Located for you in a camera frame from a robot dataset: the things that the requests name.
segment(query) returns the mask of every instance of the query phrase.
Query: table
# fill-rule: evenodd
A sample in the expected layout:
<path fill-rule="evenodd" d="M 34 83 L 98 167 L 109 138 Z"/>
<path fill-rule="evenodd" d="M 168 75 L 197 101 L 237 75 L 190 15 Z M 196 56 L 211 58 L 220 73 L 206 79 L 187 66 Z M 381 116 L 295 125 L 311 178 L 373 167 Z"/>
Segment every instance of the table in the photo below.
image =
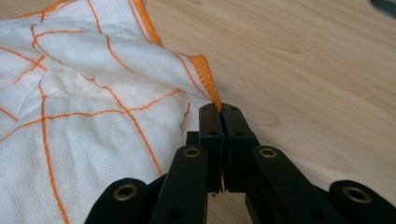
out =
<path fill-rule="evenodd" d="M 0 19 L 56 0 L 0 2 Z M 396 204 L 396 20 L 369 1 L 146 0 L 168 48 L 209 61 L 219 94 L 315 185 L 351 179 Z M 249 223 L 242 194 L 207 223 Z"/>

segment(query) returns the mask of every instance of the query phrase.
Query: wooden table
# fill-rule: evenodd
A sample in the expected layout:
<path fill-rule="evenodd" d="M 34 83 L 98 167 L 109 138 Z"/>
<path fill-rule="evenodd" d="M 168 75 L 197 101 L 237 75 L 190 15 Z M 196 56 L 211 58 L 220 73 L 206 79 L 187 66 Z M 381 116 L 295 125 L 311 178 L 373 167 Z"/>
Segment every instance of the wooden table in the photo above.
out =
<path fill-rule="evenodd" d="M 56 0 L 1 1 L 0 19 Z M 164 45 L 204 54 L 222 100 L 315 185 L 340 179 L 396 204 L 396 20 L 369 1 L 146 0 Z M 207 223 L 249 223 L 243 195 Z"/>

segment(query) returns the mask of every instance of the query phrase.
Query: towel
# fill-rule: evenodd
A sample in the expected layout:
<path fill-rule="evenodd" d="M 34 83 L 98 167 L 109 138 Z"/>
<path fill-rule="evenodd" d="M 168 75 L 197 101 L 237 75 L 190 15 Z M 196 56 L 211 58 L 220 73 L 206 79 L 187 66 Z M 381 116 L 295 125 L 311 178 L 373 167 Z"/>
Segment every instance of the towel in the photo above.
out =
<path fill-rule="evenodd" d="M 112 182 L 166 173 L 211 102 L 205 57 L 165 49 L 140 0 L 0 21 L 1 223 L 84 222 Z"/>

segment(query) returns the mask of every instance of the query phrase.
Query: metal rivet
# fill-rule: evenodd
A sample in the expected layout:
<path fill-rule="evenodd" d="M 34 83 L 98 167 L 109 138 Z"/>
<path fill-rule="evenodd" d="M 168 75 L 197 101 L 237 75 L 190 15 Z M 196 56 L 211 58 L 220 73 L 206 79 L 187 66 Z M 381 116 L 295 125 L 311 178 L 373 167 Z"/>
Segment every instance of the metal rivet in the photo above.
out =
<path fill-rule="evenodd" d="M 350 200 L 356 203 L 371 203 L 373 201 L 368 193 L 355 187 L 345 186 L 343 187 L 343 192 Z"/>
<path fill-rule="evenodd" d="M 260 149 L 259 153 L 260 153 L 260 155 L 262 155 L 262 156 L 264 156 L 266 158 L 274 158 L 277 155 L 276 152 L 273 149 L 266 148 L 266 147 Z"/>
<path fill-rule="evenodd" d="M 113 197 L 117 201 L 126 201 L 132 199 L 136 193 L 137 186 L 135 184 L 124 184 L 114 190 Z"/>
<path fill-rule="evenodd" d="M 189 147 L 183 151 L 186 157 L 197 157 L 201 155 L 201 151 L 196 147 Z"/>

